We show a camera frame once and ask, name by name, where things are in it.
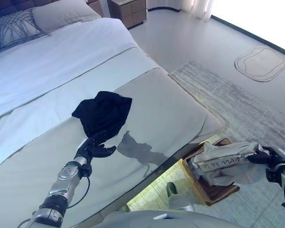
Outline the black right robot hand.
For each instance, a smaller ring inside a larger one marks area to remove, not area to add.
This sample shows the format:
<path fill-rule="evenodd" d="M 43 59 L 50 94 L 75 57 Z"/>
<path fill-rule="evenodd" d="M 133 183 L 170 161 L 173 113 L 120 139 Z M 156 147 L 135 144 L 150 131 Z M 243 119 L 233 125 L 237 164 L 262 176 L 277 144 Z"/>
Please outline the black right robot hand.
<path fill-rule="evenodd" d="M 254 164 L 263 164 L 268 168 L 275 169 L 276 166 L 285 164 L 285 151 L 281 148 L 261 146 L 255 154 L 247 156 L 247 159 Z"/>

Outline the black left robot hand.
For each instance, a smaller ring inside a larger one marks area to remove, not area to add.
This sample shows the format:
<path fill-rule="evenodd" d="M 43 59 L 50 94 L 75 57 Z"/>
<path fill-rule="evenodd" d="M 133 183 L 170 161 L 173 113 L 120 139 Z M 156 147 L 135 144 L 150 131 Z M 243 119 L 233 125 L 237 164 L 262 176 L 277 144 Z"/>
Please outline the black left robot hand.
<path fill-rule="evenodd" d="M 90 164 L 93 158 L 106 158 L 111 156 L 117 147 L 105 148 L 105 145 L 102 144 L 100 140 L 101 137 L 99 135 L 94 135 L 86 139 L 78 147 L 74 158 L 85 158 L 86 163 Z"/>

